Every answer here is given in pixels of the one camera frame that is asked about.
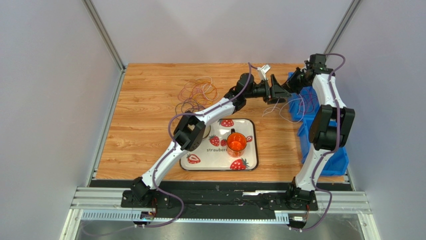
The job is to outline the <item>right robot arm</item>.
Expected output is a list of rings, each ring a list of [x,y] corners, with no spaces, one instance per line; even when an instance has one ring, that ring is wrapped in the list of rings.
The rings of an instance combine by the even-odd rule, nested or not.
[[[309,129],[309,152],[286,192],[285,203],[291,209],[312,203],[324,166],[339,148],[345,146],[355,119],[354,109],[346,107],[340,97],[335,69],[328,68],[326,61],[325,54],[312,54],[305,61],[305,68],[296,69],[282,85],[286,91],[297,94],[305,87],[312,87],[319,104]]]

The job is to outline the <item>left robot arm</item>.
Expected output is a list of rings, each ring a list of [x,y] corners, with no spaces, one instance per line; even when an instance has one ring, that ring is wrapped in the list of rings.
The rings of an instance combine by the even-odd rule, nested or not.
[[[244,73],[217,103],[198,112],[187,111],[174,116],[171,122],[177,118],[180,120],[174,130],[168,130],[171,142],[166,151],[131,184],[130,189],[136,200],[140,203],[148,200],[177,160],[200,146],[206,128],[219,119],[240,111],[247,99],[262,98],[264,102],[272,104],[290,97],[292,93],[291,86],[287,83],[279,84],[273,74],[269,80],[255,83],[251,73]]]

